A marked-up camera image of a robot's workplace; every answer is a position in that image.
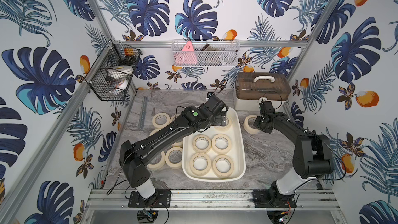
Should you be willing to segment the cream masking tape roll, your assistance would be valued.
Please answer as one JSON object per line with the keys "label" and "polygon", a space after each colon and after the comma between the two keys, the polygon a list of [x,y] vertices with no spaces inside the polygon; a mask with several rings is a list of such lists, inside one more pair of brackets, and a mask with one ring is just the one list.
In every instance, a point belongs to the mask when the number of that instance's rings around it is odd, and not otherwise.
{"label": "cream masking tape roll", "polygon": [[196,153],[190,159],[190,169],[196,176],[204,176],[211,169],[211,159],[205,153]]}
{"label": "cream masking tape roll", "polygon": [[231,126],[232,126],[232,121],[231,121],[228,117],[226,117],[225,124],[226,124],[226,125],[224,125],[224,126],[214,126],[214,128],[215,128],[217,131],[226,132],[226,131],[228,131],[228,130],[231,128]]}
{"label": "cream masking tape roll", "polygon": [[159,132],[160,130],[161,130],[161,129],[155,129],[155,130],[153,130],[153,131],[149,134],[149,136],[154,135],[155,133]]}
{"label": "cream masking tape roll", "polygon": [[244,129],[251,135],[256,135],[260,133],[260,130],[254,126],[254,122],[257,118],[257,115],[249,115],[245,118],[244,121]]}
{"label": "cream masking tape roll", "polygon": [[208,153],[211,149],[211,139],[206,135],[197,135],[192,142],[193,149],[196,153]]}
{"label": "cream masking tape roll", "polygon": [[172,147],[180,147],[183,148],[183,140],[179,141],[179,142],[175,142],[172,144]]}
{"label": "cream masking tape roll", "polygon": [[232,148],[230,138],[225,134],[218,134],[212,138],[212,148],[219,155],[227,154]]}
{"label": "cream masking tape roll", "polygon": [[166,153],[165,161],[171,169],[180,169],[182,167],[182,148],[170,148]]}
{"label": "cream masking tape roll", "polygon": [[174,120],[179,117],[179,114],[175,114],[170,118],[170,123],[174,122]]}
{"label": "cream masking tape roll", "polygon": [[228,178],[234,172],[234,163],[229,156],[218,155],[212,162],[212,169],[219,178]]}
{"label": "cream masking tape roll", "polygon": [[158,113],[153,116],[152,124],[156,129],[162,129],[170,124],[170,116],[167,113]]}
{"label": "cream masking tape roll", "polygon": [[147,168],[149,170],[155,171],[159,170],[165,165],[165,152],[161,152],[158,155],[156,155],[151,162],[147,165]]}

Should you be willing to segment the white plastic storage tray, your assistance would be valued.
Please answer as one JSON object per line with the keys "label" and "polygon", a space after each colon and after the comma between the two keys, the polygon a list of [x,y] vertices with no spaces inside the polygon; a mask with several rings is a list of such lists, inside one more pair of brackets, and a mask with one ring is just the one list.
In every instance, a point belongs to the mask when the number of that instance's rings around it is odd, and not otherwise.
{"label": "white plastic storage tray", "polygon": [[[227,112],[227,117],[232,121],[232,126],[228,131],[220,132],[220,131],[217,131],[214,127],[211,127],[203,133],[195,133],[195,134],[187,136],[183,139],[182,169],[183,169],[185,175],[187,177],[189,177],[190,179],[216,183],[216,182],[238,180],[244,175],[244,173],[246,171],[246,160],[245,160],[243,136],[241,133],[238,114],[234,109],[231,108]],[[225,155],[229,156],[232,159],[232,161],[234,163],[234,172],[228,178],[219,178],[215,175],[215,173],[213,172],[213,169],[212,169],[212,162],[219,154],[214,152],[212,145],[211,145],[211,149],[209,150],[208,153],[206,153],[211,159],[211,169],[210,169],[209,173],[204,176],[194,175],[190,169],[190,159],[194,154],[196,154],[196,152],[193,149],[193,145],[192,145],[193,139],[197,135],[206,135],[212,141],[212,138],[218,134],[227,135],[232,142],[231,150]]]}

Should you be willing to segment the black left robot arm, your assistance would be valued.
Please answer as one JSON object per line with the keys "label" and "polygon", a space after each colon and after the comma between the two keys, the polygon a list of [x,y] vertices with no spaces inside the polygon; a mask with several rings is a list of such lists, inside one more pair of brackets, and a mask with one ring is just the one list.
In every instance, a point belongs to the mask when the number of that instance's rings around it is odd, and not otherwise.
{"label": "black left robot arm", "polygon": [[187,106],[175,119],[155,134],[134,144],[121,145],[119,163],[131,188],[149,199],[156,193],[147,166],[169,146],[196,132],[204,132],[212,126],[226,125],[229,107],[216,95],[200,106]]}

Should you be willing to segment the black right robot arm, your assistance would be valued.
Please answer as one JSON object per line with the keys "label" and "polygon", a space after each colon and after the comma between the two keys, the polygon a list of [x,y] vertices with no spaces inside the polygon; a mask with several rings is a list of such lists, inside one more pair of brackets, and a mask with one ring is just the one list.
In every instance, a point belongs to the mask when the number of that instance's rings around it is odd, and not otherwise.
{"label": "black right robot arm", "polygon": [[294,145],[293,168],[282,178],[272,182],[263,197],[256,197],[255,204],[264,207],[295,206],[294,193],[312,179],[329,175],[334,171],[330,140],[299,126],[284,114],[276,112],[269,101],[259,103],[260,115],[254,127],[264,133],[279,131]]}

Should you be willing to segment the brown lidded storage box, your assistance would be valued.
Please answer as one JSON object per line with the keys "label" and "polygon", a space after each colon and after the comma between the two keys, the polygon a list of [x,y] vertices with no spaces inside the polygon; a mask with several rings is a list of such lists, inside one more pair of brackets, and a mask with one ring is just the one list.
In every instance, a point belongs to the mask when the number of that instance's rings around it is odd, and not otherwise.
{"label": "brown lidded storage box", "polygon": [[258,112],[260,103],[270,101],[273,108],[279,110],[290,93],[291,88],[283,74],[239,72],[233,92],[234,109]]}

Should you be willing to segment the pink triangular object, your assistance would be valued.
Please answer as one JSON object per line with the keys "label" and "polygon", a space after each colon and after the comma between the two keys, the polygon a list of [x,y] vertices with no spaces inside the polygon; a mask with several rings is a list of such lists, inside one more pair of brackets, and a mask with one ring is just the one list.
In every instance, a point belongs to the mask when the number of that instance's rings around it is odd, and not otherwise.
{"label": "pink triangular object", "polygon": [[175,52],[174,58],[175,65],[186,66],[198,64],[198,58],[192,41],[186,42],[181,51]]}

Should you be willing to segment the white object in basket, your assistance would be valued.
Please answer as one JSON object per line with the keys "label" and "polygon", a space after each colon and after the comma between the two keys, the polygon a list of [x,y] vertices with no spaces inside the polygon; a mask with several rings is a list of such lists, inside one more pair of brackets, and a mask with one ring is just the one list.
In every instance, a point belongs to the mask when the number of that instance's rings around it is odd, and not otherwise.
{"label": "white object in basket", "polygon": [[128,65],[114,66],[105,70],[105,80],[111,92],[120,93],[127,88],[133,67]]}

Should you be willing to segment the white mesh wall basket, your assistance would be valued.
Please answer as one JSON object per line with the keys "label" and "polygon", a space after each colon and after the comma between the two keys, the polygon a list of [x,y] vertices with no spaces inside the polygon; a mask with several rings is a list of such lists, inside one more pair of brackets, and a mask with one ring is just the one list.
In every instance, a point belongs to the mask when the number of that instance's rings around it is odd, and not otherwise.
{"label": "white mesh wall basket", "polygon": [[188,41],[192,41],[193,43],[194,50],[198,58],[198,64],[186,65],[184,67],[232,66],[238,63],[240,43],[235,40],[174,40],[172,41],[171,46],[173,55],[175,52],[181,51]]}

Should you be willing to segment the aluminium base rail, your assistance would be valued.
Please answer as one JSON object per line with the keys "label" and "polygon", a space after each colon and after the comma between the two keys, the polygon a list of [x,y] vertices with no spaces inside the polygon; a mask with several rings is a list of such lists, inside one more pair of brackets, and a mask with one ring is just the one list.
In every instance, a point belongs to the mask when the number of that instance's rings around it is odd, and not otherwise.
{"label": "aluminium base rail", "polygon": [[222,211],[338,211],[331,190],[299,190],[292,197],[272,203],[266,190],[164,190],[145,201],[133,190],[92,190],[88,210],[125,210],[167,207],[168,210]]}

